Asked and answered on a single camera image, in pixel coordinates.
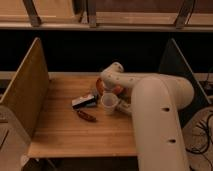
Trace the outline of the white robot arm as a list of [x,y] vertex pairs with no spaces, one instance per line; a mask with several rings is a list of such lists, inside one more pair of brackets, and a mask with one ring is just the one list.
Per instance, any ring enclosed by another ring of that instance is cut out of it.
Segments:
[[194,88],[184,77],[126,73],[114,62],[101,72],[107,89],[130,88],[139,171],[190,171],[178,111],[190,105]]

